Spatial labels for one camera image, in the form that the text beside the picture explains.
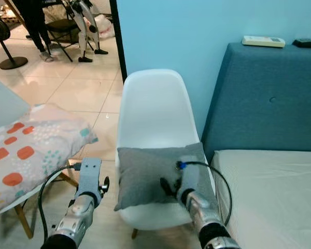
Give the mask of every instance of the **gray pillow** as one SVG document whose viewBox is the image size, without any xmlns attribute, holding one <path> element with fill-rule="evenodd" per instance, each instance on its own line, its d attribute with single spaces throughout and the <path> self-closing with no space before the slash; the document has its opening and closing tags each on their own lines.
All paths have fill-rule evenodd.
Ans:
<svg viewBox="0 0 311 249">
<path fill-rule="evenodd" d="M 180 172 L 176 162 L 182 156 L 195 156 L 205 162 L 203 144 L 196 143 L 182 148 L 138 149 L 118 148 L 120 159 L 120 179 L 118 204 L 114 210 L 125 209 L 149 203 L 176 202 L 166 196 L 160 185 L 160 178 L 168 180 L 172 190 Z M 209 197 L 212 189 L 207 168 L 201 166 L 199 191 Z"/>
</svg>

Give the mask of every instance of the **black remote control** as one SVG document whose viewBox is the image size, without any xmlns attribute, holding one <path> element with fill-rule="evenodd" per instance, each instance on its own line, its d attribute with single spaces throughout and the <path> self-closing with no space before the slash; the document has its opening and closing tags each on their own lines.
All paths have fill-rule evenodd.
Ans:
<svg viewBox="0 0 311 249">
<path fill-rule="evenodd" d="M 292 44 L 300 48 L 311 48 L 311 39 L 296 39 Z"/>
</svg>

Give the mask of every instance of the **bed frame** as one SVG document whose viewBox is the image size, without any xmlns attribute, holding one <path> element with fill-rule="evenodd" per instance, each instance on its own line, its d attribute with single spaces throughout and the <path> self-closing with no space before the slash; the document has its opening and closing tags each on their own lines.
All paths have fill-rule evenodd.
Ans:
<svg viewBox="0 0 311 249">
<path fill-rule="evenodd" d="M 311 151 L 311 49 L 229 44 L 202 136 L 215 150 Z"/>
</svg>

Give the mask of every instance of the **blue wall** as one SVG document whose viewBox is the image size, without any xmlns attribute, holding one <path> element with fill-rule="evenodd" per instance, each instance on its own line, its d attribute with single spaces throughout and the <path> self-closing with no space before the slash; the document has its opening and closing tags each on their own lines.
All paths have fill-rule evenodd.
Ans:
<svg viewBox="0 0 311 249">
<path fill-rule="evenodd" d="M 128 74 L 183 77 L 202 134 L 226 46 L 244 34 L 311 37 L 311 0 L 117 0 Z"/>
</svg>

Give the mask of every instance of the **white remote control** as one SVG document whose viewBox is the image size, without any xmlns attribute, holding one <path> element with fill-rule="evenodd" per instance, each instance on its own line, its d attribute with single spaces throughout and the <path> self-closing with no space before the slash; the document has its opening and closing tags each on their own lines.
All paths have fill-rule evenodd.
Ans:
<svg viewBox="0 0 311 249">
<path fill-rule="evenodd" d="M 243 45 L 250 46 L 263 46 L 263 47 L 276 47 L 283 48 L 286 44 L 285 40 L 276 37 L 266 36 L 249 36 L 245 35 L 242 39 Z"/>
</svg>

